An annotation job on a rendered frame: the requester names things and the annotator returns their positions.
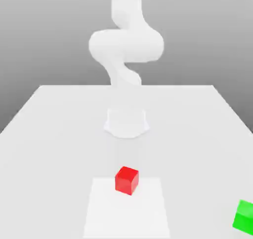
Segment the small red cube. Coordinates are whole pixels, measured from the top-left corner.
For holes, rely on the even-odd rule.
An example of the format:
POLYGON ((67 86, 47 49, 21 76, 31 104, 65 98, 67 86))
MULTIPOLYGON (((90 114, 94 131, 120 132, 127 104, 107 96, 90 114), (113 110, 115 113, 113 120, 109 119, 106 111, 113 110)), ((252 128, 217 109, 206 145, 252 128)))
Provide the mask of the small red cube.
POLYGON ((139 183, 139 171, 123 166, 115 175, 115 190, 132 195, 139 183))

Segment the small green cube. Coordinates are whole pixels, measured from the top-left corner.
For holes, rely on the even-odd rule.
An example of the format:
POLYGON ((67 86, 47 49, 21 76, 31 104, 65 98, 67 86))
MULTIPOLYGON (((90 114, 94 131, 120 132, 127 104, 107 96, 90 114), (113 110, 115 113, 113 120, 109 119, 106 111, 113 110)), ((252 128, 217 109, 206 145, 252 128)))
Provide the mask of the small green cube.
POLYGON ((253 236, 253 203, 242 199, 239 201, 232 226, 253 236))

